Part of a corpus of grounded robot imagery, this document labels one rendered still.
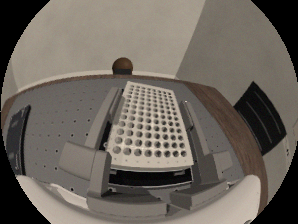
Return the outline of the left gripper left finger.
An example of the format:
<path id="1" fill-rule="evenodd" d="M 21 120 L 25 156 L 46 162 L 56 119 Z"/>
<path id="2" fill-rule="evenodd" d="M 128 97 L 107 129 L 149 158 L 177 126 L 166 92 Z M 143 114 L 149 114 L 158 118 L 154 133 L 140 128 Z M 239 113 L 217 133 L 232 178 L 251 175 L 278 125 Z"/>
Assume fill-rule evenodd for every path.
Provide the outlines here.
<path id="1" fill-rule="evenodd" d="M 118 218 L 118 220 L 164 218 L 166 202 L 160 198 L 152 194 L 110 192 L 108 189 L 112 156 L 109 152 L 100 151 L 98 148 L 100 148 L 106 123 L 109 121 L 113 124 L 121 96 L 122 88 L 110 88 L 104 103 L 94 117 L 85 144 L 67 141 L 61 152 L 59 168 L 80 179 L 90 181 L 89 190 L 86 193 L 89 213 Z"/>

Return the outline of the grey flat rectangular base plate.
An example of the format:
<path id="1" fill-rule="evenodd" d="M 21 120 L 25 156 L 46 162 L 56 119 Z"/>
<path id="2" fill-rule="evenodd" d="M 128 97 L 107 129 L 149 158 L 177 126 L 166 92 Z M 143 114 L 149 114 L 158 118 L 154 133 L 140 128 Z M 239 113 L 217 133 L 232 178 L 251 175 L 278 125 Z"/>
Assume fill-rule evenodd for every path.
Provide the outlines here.
<path id="1" fill-rule="evenodd" d="M 84 79 L 63 81 L 63 83 L 44 85 L 44 87 L 31 89 L 19 99 L 15 100 L 8 112 L 8 119 L 3 129 L 4 147 L 7 141 L 9 120 L 13 113 L 19 112 L 24 105 L 31 105 L 27 127 L 24 135 L 24 168 L 25 176 L 31 179 L 44 181 L 44 183 L 64 186 L 71 192 L 86 197 L 90 181 L 80 179 L 59 168 L 61 152 L 67 141 L 84 145 L 89 129 L 92 127 L 94 117 L 100 109 L 102 101 L 112 87 L 125 88 L 126 83 L 149 84 L 154 87 L 172 89 L 177 104 L 182 100 L 190 101 L 193 111 L 196 112 L 198 123 L 201 124 L 209 152 L 216 153 L 229 151 L 233 167 L 222 173 L 223 179 L 235 181 L 245 177 L 241 163 L 231 147 L 222 128 L 218 125 L 212 113 L 201 103 L 196 95 L 185 83 L 176 81 L 152 79 L 126 79 L 126 77 L 108 77 L 108 79 Z M 12 115 L 11 115 L 12 113 Z M 161 186 L 161 188 L 130 188 L 130 186 L 109 185 L 110 192 L 152 194 L 166 204 L 170 202 L 169 193 L 173 190 L 192 188 L 201 184 L 200 167 L 198 167 L 197 151 L 194 147 L 192 132 L 188 133 L 190 149 L 192 149 L 193 164 L 192 183 Z"/>

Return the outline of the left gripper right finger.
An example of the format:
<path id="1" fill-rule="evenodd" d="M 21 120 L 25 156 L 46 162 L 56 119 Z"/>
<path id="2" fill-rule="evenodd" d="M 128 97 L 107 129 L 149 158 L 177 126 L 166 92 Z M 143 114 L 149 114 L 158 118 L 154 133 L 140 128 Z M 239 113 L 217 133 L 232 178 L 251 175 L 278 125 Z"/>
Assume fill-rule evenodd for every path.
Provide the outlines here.
<path id="1" fill-rule="evenodd" d="M 196 145 L 201 184 L 188 189 L 174 190 L 169 193 L 169 196 L 173 205 L 192 210 L 208 204 L 209 201 L 226 192 L 227 180 L 223 179 L 222 172 L 233 167 L 233 161 L 229 151 L 209 152 L 201 125 L 189 101 L 182 100 L 178 108 L 184 121 L 185 131 L 192 132 L 194 145 Z"/>

